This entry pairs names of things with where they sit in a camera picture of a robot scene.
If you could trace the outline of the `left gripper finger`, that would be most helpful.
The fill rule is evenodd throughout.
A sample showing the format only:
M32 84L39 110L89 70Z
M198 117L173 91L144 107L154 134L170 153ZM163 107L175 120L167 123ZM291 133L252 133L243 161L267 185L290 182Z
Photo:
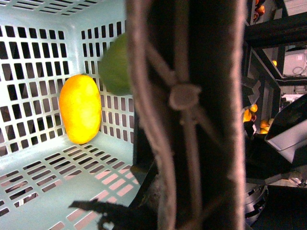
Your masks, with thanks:
M106 223L113 223L115 230L156 230L157 213L148 206L126 207L109 202L73 201L69 208L79 208L101 214L97 223L99 230L104 230Z

